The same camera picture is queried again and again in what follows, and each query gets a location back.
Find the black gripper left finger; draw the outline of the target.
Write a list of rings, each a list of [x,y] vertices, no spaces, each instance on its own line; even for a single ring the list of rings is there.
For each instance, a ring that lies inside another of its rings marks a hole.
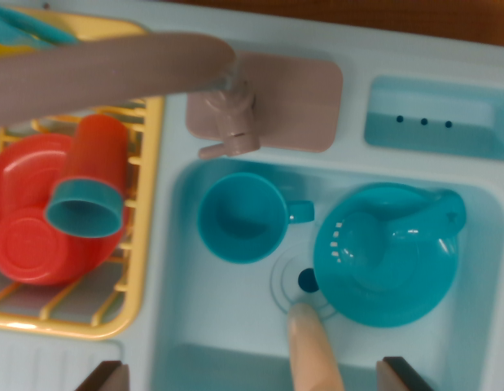
[[[120,361],[101,362],[86,379],[86,389],[129,391],[129,366]]]

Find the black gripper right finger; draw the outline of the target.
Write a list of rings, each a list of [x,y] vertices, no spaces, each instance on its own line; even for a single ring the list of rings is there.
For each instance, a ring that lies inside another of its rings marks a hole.
[[[403,358],[384,357],[376,363],[378,391],[432,391],[433,388]]]

